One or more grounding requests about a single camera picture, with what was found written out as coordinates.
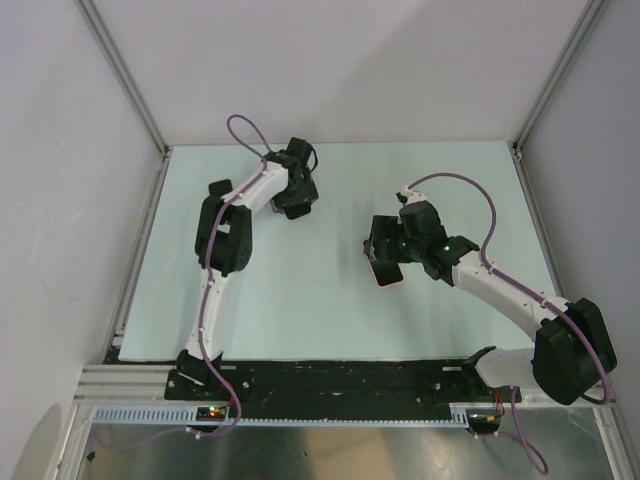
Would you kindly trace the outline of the small black phone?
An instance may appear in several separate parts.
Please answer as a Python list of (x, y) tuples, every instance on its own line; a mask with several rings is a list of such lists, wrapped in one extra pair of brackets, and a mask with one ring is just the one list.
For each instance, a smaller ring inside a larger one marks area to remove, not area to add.
[(233, 186), (230, 179), (219, 180), (208, 185), (209, 195), (216, 198), (222, 198), (232, 191)]

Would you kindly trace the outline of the black phone case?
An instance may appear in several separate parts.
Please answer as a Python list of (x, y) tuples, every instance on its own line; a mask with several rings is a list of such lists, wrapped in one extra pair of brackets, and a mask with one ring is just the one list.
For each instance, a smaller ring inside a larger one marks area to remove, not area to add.
[(270, 206), (274, 213), (280, 214), (280, 215), (286, 214), (285, 210), (279, 204), (277, 204), (274, 200), (270, 201)]

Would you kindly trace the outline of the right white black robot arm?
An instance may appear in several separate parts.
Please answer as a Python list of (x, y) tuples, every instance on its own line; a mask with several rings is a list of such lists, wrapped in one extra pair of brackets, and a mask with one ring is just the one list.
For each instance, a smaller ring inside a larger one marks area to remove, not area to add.
[(532, 340), (530, 348), (480, 351), (461, 378), (469, 398), (483, 401), (498, 387), (533, 386), (570, 405), (596, 384), (611, 396), (608, 379), (617, 358), (599, 307), (586, 298), (571, 302), (546, 294), (500, 272), (482, 259), (477, 244), (448, 235), (428, 201), (406, 200), (397, 215), (374, 216), (363, 252), (379, 286), (401, 282), (402, 265), (419, 264), (431, 279), (480, 299)]

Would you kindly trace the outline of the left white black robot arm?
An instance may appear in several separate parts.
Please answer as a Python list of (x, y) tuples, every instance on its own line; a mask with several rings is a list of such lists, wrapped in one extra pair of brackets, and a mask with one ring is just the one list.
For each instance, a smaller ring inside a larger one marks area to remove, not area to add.
[(260, 168), (234, 187), (229, 179), (211, 183), (201, 205), (195, 254), (201, 271), (200, 305), (184, 350), (176, 359), (187, 387), (201, 399), (214, 397), (222, 376), (214, 361), (223, 353), (223, 304), (229, 286), (253, 253), (253, 217), (265, 206), (289, 220), (308, 215), (319, 199), (312, 172), (317, 153), (293, 137), (286, 148), (266, 153)]

